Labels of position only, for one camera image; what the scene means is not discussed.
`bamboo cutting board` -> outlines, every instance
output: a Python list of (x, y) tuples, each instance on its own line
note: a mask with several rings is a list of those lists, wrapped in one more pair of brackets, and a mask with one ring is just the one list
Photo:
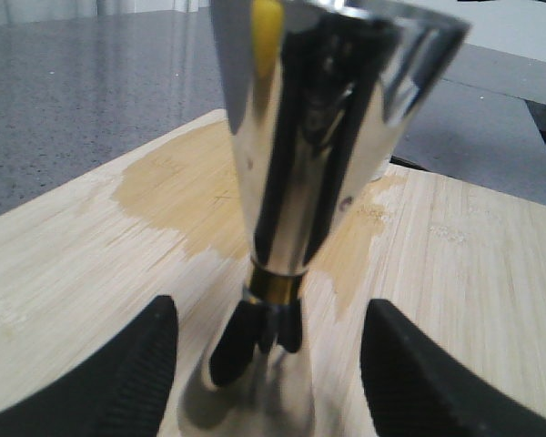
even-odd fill
[[(0, 410), (75, 367), (157, 294), (180, 316), (161, 435), (247, 247), (224, 112), (0, 217)], [(392, 300), (484, 379), (546, 416), (546, 208), (390, 166), (305, 285), (317, 435), (376, 435), (359, 378), (369, 299)]]

